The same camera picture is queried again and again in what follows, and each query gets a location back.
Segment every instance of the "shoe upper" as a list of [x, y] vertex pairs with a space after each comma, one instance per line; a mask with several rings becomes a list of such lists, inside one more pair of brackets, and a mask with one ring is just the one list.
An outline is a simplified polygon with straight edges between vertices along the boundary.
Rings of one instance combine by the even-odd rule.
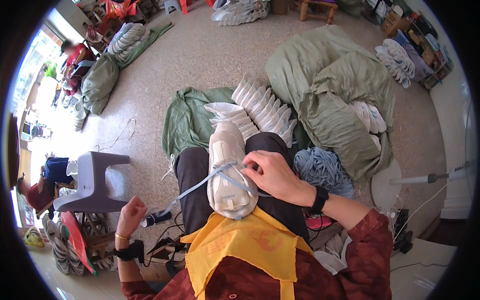
[[[245, 144], [237, 125], [230, 121], [219, 122], [210, 137], [209, 153], [209, 173], [225, 164], [234, 163], [221, 172], [240, 185], [256, 189], [255, 183], [240, 171], [245, 158]], [[208, 180], [207, 194], [213, 210], [232, 219], [247, 216], [258, 202], [258, 195], [229, 182], [220, 174]]]

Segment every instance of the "gold bracelet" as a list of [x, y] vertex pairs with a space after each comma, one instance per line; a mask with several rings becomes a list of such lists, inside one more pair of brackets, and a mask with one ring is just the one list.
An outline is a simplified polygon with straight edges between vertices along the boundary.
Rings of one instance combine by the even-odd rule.
[[125, 238], [125, 237], [123, 237], [123, 236], [121, 236], [121, 235], [119, 235], [119, 234], [116, 234], [116, 233], [115, 233], [115, 237], [116, 237], [116, 238], [119, 238], [120, 240], [130, 240], [130, 238]]

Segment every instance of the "hand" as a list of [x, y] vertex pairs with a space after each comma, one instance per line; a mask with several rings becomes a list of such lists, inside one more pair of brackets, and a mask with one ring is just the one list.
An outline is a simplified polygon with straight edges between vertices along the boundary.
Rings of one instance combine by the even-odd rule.
[[137, 196], [122, 207], [117, 225], [117, 234], [129, 238], [137, 230], [140, 221], [147, 212], [147, 207]]
[[299, 206], [313, 205], [315, 187], [298, 179], [280, 153], [252, 151], [245, 156], [243, 164], [247, 168], [242, 169], [242, 173], [273, 197]]

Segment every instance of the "red stool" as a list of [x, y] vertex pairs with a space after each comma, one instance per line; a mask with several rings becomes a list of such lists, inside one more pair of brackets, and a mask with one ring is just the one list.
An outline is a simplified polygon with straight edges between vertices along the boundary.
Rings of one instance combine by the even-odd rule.
[[[212, 7], [215, 3], [215, 0], [206, 0], [208, 6]], [[191, 5], [192, 0], [180, 0], [181, 10], [183, 14], [188, 14], [187, 5]]]

